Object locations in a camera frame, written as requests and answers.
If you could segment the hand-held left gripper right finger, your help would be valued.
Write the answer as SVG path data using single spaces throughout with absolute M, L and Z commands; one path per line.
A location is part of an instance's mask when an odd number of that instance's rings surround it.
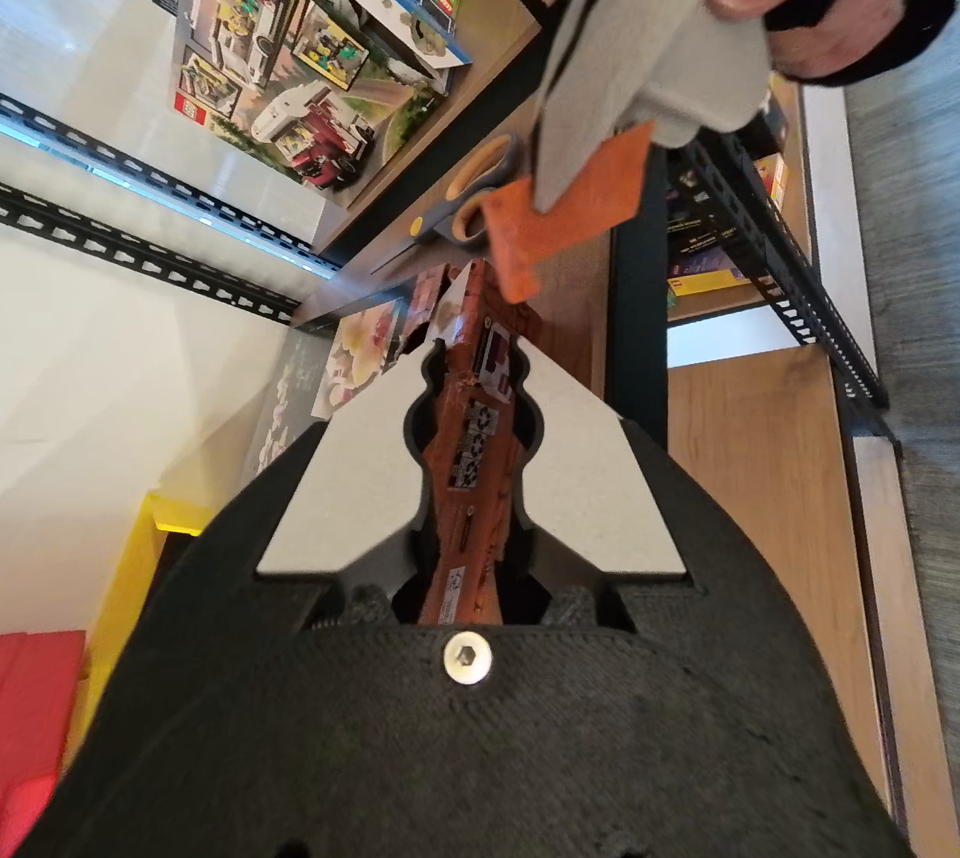
M 547 592 L 688 576 L 618 413 L 527 339 L 518 404 L 532 440 L 518 469 L 518 567 Z

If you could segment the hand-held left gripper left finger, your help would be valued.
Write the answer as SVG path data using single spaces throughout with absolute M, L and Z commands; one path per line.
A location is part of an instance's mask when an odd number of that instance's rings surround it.
M 436 434 L 433 402 L 446 349 L 436 339 L 402 355 L 319 424 L 258 577 L 327 580 L 344 597 L 366 586 L 393 598 L 412 581 L 430 585 L 439 540 L 424 449 Z

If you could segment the orange cookie box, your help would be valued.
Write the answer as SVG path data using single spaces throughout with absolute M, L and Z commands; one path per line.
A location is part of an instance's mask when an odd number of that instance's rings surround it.
M 417 624 L 499 624 L 496 569 L 509 534 L 514 432 L 512 342 L 537 340 L 540 316 L 511 304 L 496 271 L 474 259 L 458 275 L 443 266 L 446 289 L 430 320 L 410 334 L 443 343 L 442 379 L 433 401 L 436 433 L 423 450 L 431 474 L 438 560 Z

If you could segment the grey yellow scissors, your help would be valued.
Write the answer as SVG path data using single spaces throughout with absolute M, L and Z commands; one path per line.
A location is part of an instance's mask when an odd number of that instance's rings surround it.
M 488 241 L 483 203 L 516 174 L 522 146 L 522 138 L 515 132 L 500 133 L 478 146 L 458 168 L 438 200 L 417 212 L 407 243 L 371 273 L 380 272 L 414 248 L 439 240 L 448 241 L 463 252 L 481 252 Z

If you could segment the orange tape piece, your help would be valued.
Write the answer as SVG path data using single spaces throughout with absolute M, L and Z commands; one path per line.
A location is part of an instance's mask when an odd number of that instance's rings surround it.
M 654 129 L 649 119 L 608 139 L 549 207 L 535 206 L 533 177 L 486 197 L 491 261 L 505 300 L 530 299 L 541 288 L 539 264 L 637 215 Z

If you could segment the black metal desk edge beam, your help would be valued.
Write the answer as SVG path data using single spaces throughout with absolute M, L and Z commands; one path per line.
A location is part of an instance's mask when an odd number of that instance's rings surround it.
M 652 147 L 635 217 L 610 237 L 606 403 L 668 444 L 666 151 Z

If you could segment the black orchid picture box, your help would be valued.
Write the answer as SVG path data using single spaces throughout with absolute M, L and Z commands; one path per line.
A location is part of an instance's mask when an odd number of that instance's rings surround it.
M 266 386 L 239 484 L 246 486 L 316 420 L 333 414 L 377 380 L 409 335 L 429 322 L 403 298 L 350 313 L 317 330 L 293 329 Z

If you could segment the group of small toy boxes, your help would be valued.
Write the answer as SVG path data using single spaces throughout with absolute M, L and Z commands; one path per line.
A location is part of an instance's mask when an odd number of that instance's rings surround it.
M 678 297 L 745 287 L 746 275 L 729 255 L 739 249 L 731 225 L 698 172 L 667 156 L 667 277 Z
M 768 87 L 763 104 L 754 117 L 736 132 L 746 154 L 773 203 L 782 208 L 786 197 L 788 167 L 786 146 L 790 123 L 782 104 Z

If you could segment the yellow storage bin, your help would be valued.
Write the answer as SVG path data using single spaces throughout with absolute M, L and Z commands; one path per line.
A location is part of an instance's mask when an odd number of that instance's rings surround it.
M 81 732 L 89 728 L 109 678 L 145 608 L 171 537 L 192 540 L 213 517 L 213 510 L 204 505 L 156 492 L 144 498 L 93 630 L 87 636 L 83 667 L 85 692 L 77 719 Z

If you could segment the black perforated rack beam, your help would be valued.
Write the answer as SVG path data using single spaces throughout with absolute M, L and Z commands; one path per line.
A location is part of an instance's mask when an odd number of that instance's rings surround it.
M 199 190 L 89 133 L 1 94 L 2 133 L 21 144 L 66 160 L 110 184 L 173 210 L 195 223 L 329 280 L 342 265 L 326 259 L 308 242 L 248 211 Z
M 820 344 L 842 375 L 846 396 L 871 408 L 882 389 L 846 325 L 767 196 L 736 132 L 702 129 L 678 150 L 695 169 L 739 236 L 727 248 L 739 268 L 802 345 Z
M 259 319 L 288 326 L 299 306 L 294 299 L 245 278 L 6 184 L 1 186 L 1 222 L 5 227 L 238 308 Z

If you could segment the camper van toy box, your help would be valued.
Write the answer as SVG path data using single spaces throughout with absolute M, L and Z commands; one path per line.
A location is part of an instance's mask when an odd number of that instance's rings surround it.
M 429 0 L 152 1 L 175 17 L 174 109 L 342 205 L 469 62 Z

